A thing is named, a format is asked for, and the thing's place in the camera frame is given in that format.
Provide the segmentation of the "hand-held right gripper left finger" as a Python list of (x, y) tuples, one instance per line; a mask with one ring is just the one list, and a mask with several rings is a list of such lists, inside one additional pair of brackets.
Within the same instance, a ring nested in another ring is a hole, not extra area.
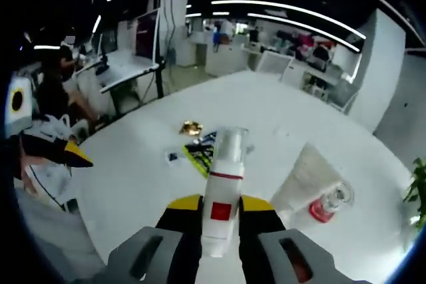
[(203, 196), (169, 203), (155, 227), (143, 227), (112, 250), (107, 283), (194, 283), (202, 255)]

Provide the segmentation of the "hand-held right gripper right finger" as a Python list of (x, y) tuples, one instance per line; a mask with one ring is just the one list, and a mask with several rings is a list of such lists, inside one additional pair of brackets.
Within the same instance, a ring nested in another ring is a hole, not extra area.
[(242, 195), (239, 257), (247, 283), (355, 283), (332, 255), (296, 229), (286, 229), (271, 203)]

